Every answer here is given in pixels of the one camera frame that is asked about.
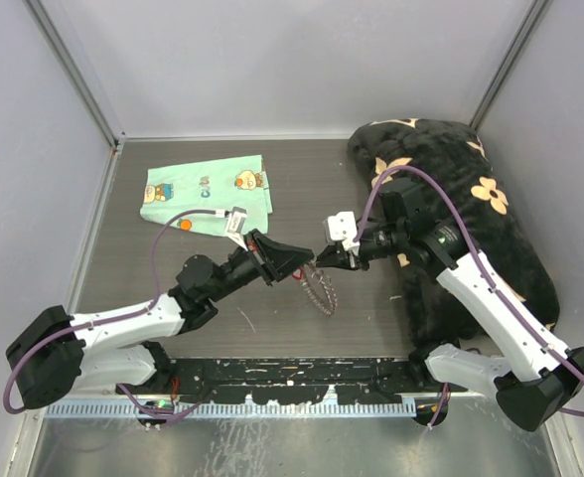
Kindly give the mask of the red key tag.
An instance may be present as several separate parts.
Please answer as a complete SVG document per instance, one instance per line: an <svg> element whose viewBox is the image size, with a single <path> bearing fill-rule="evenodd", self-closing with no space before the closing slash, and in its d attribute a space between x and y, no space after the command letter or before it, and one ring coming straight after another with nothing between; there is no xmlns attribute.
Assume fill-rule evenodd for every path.
<svg viewBox="0 0 584 477"><path fill-rule="evenodd" d="M293 272L292 277L299 282L305 281L306 280L305 270L303 268L297 269L296 271Z"/></svg>

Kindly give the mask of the metal keyring disc with rings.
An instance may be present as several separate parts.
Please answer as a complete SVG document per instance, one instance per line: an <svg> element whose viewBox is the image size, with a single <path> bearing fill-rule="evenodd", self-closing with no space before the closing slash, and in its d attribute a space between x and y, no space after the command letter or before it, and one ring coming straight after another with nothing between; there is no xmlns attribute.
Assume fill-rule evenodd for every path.
<svg viewBox="0 0 584 477"><path fill-rule="evenodd" d="M338 298L331 278L317 268L314 262L300 268L305 270L306 280L301 282L296 280L297 283L319 311L326 316L333 316L337 311Z"/></svg>

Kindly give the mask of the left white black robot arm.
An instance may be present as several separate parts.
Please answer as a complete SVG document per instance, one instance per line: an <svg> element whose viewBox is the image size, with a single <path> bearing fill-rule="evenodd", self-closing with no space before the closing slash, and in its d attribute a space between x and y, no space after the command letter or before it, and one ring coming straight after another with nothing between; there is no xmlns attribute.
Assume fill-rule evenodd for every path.
<svg viewBox="0 0 584 477"><path fill-rule="evenodd" d="M3 394L12 390L23 409L48 406L72 391L110 385L142 386L151 394L173 381L157 339L196 331L218 313L215 305L254 280L272 285L314 257L306 248L249 232L222 264L204 254L189 257L176 285L149 301L115 310L70 314L61 305L42 311L9 345L11 368Z"/></svg>

